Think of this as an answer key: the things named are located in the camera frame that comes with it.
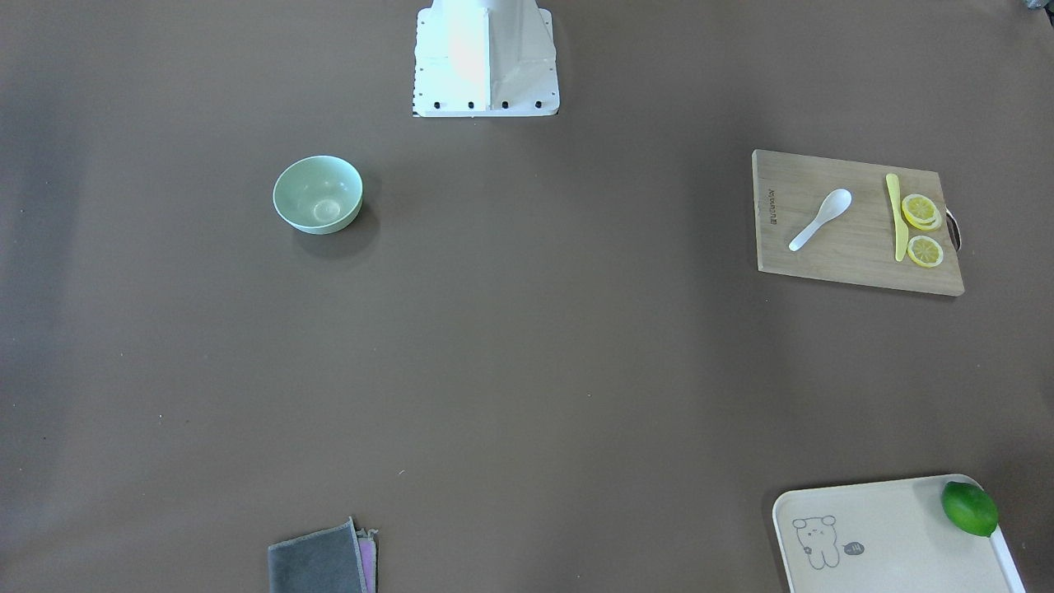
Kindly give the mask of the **lemon slice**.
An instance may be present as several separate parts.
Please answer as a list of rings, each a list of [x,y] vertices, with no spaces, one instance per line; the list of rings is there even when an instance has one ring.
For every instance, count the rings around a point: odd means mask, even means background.
[[[907,224],[919,231],[935,231],[944,225],[944,215],[934,200],[922,194],[912,193],[901,199],[901,212]]]
[[[944,248],[930,236],[913,236],[907,241],[907,258],[918,266],[936,268],[944,262]]]

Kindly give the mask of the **wooden cutting board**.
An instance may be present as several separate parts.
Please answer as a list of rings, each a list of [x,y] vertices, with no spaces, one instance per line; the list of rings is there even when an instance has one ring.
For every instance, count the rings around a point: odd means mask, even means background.
[[[752,153],[752,172],[761,273],[948,297],[964,294],[946,222],[929,232],[944,251],[940,265],[919,266],[907,254],[903,260],[895,259],[896,231],[886,175],[898,176],[901,195],[918,193],[933,199],[943,217],[946,202],[938,173],[761,149]],[[819,228],[800,250],[790,250],[793,237],[813,221],[822,200],[837,189],[853,195],[846,213]]]

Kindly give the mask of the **green lime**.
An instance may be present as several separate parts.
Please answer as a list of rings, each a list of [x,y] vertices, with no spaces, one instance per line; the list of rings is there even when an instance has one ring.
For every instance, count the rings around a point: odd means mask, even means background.
[[[964,533],[990,538],[998,528],[997,506],[978,485],[949,481],[940,502],[949,521]]]

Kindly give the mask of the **light green bowl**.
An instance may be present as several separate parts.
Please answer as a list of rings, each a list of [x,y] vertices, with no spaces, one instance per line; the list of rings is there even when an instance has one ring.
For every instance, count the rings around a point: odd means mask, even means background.
[[[345,159],[309,156],[278,176],[272,202],[287,225],[316,236],[332,234],[357,218],[364,205],[364,180]]]

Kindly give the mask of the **upper lemon slice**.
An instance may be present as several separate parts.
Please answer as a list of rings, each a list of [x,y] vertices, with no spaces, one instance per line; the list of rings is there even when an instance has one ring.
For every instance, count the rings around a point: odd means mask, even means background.
[[[944,215],[934,200],[922,194],[912,193],[901,199],[901,212],[907,224],[919,231],[935,231],[944,225]]]

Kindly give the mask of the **cream tray with bear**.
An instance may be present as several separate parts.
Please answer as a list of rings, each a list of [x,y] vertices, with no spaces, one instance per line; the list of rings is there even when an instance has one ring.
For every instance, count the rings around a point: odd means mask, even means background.
[[[772,522],[793,592],[1023,592],[1001,530],[971,535],[941,495],[961,474],[790,489]]]

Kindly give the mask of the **grey folded cloth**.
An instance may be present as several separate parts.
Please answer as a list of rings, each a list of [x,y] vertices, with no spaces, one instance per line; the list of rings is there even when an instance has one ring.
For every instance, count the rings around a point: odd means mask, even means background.
[[[351,516],[335,528],[268,547],[271,592],[376,592],[377,530]]]

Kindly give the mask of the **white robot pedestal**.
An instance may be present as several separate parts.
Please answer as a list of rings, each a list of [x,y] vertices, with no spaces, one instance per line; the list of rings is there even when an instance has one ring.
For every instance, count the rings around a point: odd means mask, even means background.
[[[417,13],[412,115],[557,115],[553,15],[534,1],[433,1]]]

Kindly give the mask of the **lower lemon slice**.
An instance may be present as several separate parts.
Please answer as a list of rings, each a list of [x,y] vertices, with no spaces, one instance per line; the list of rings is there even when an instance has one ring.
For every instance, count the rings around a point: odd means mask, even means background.
[[[930,236],[913,236],[907,241],[907,258],[918,266],[936,268],[944,262],[944,248]]]

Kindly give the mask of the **yellow plastic knife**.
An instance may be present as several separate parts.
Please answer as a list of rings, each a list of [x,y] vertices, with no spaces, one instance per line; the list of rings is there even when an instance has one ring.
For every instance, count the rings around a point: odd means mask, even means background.
[[[893,258],[896,262],[903,262],[907,254],[910,231],[907,231],[907,222],[901,210],[901,185],[898,175],[886,173],[885,184],[893,219]]]

